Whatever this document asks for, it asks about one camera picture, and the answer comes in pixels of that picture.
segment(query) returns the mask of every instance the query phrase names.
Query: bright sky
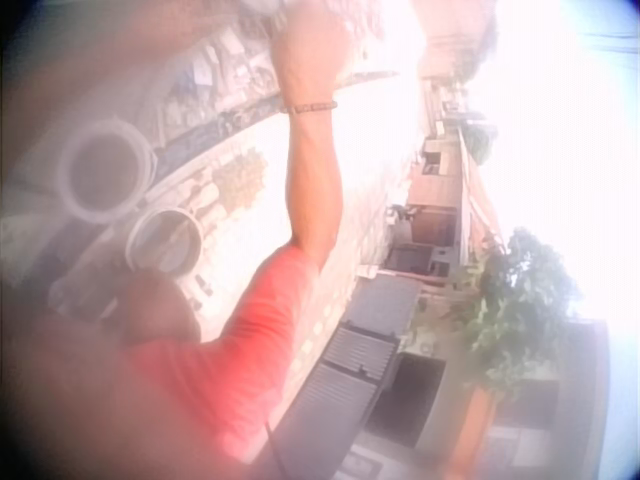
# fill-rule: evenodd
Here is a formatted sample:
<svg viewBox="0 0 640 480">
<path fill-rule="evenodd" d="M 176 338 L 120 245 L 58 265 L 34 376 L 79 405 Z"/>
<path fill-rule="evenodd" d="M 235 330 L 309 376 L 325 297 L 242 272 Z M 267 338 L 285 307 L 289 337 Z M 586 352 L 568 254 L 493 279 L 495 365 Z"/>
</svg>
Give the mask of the bright sky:
<svg viewBox="0 0 640 480">
<path fill-rule="evenodd" d="M 471 86 L 500 130 L 482 176 L 505 237 L 524 226 L 553 245 L 584 294 L 581 314 L 609 324 L 607 480 L 638 452 L 638 21 L 627 8 L 501 0 L 498 51 Z M 632 38 L 596 53 L 585 48 L 603 41 L 594 32 Z"/>
</svg>

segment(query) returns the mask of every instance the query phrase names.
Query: sleeve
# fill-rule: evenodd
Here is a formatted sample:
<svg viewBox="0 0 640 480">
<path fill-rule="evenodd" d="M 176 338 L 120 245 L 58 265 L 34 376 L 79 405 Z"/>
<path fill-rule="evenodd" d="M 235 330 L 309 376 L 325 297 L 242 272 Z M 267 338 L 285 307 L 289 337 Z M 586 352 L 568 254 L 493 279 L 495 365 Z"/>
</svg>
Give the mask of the sleeve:
<svg viewBox="0 0 640 480">
<path fill-rule="evenodd" d="M 256 271 L 219 339 L 150 345 L 134 361 L 155 371 L 219 447 L 241 456 L 281 399 L 297 321 L 317 276 L 304 252 L 284 246 Z"/>
</svg>

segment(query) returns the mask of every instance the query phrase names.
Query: beaded bracelet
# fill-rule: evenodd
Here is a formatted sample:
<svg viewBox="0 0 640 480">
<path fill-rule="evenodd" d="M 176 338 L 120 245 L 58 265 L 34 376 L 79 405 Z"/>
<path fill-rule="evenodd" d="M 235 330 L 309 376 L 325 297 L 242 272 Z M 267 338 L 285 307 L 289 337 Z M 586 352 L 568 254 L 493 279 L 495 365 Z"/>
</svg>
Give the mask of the beaded bracelet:
<svg viewBox="0 0 640 480">
<path fill-rule="evenodd" d="M 280 113 L 288 113 L 290 115 L 299 115 L 301 113 L 308 112 L 320 112 L 322 110 L 333 110 L 337 108 L 338 102 L 326 102 L 326 103 L 306 103 L 302 105 L 294 105 L 292 107 L 282 107 Z"/>
</svg>

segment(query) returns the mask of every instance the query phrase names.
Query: man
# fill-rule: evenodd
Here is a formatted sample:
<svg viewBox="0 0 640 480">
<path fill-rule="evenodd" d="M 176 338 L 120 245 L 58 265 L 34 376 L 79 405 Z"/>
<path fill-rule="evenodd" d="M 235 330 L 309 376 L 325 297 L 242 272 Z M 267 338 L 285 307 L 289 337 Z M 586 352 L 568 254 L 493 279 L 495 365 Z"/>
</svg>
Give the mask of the man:
<svg viewBox="0 0 640 480">
<path fill-rule="evenodd" d="M 291 10 L 274 42 L 290 113 L 292 237 L 258 269 L 219 339 L 200 344 L 182 293 L 147 271 L 134 276 L 114 317 L 126 347 L 116 350 L 96 329 L 55 315 L 27 340 L 4 345 L 3 418 L 45 472 L 243 475 L 229 458 L 244 454 L 280 399 L 296 323 L 340 225 L 331 108 L 347 43 L 341 23 L 315 1 Z"/>
</svg>

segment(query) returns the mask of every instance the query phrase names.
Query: red shirt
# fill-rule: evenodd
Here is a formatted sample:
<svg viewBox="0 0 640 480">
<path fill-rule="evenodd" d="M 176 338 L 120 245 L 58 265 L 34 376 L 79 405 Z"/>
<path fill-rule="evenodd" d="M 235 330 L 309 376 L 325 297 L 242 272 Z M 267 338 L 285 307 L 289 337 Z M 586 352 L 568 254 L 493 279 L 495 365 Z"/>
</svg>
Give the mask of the red shirt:
<svg viewBox="0 0 640 480">
<path fill-rule="evenodd" d="M 212 444 L 242 456 L 280 402 L 302 306 L 318 267 L 297 247 L 258 269 L 217 340 L 157 340 L 127 351 L 134 368 L 204 427 Z"/>
</svg>

